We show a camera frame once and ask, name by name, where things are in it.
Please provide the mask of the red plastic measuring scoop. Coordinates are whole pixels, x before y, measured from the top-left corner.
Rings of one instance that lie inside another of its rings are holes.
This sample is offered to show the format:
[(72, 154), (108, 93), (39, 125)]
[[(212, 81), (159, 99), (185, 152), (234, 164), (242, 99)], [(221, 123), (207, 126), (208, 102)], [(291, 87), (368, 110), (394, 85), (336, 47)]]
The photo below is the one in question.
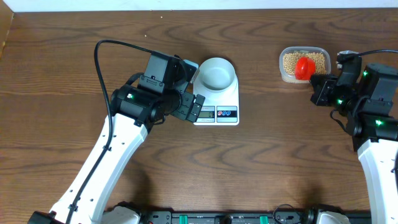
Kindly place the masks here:
[(308, 57), (301, 57), (295, 66), (295, 78), (297, 80), (309, 80), (315, 73), (315, 62)]

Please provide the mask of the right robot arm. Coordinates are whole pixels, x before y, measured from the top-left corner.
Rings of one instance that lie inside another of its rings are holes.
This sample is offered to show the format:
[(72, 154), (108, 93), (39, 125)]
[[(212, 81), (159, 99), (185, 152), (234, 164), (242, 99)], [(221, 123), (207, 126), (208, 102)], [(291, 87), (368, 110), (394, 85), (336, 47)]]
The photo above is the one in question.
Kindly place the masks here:
[(341, 124), (353, 140), (363, 168), (373, 223), (397, 223), (397, 120), (390, 116), (397, 69), (381, 63), (362, 66), (364, 53), (336, 58), (340, 75), (312, 75), (312, 103), (331, 106), (347, 119)]

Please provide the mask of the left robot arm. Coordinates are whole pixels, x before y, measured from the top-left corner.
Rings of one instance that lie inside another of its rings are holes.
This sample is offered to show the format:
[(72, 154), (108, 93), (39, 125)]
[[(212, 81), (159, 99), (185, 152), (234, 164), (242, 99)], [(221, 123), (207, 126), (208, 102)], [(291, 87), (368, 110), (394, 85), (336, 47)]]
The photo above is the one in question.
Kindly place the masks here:
[(48, 213), (34, 212), (28, 223), (139, 223), (127, 205), (105, 210), (111, 192), (137, 148), (166, 116), (194, 123), (205, 100), (187, 91), (198, 64), (153, 51), (145, 72), (132, 75), (108, 100), (101, 135), (75, 180)]

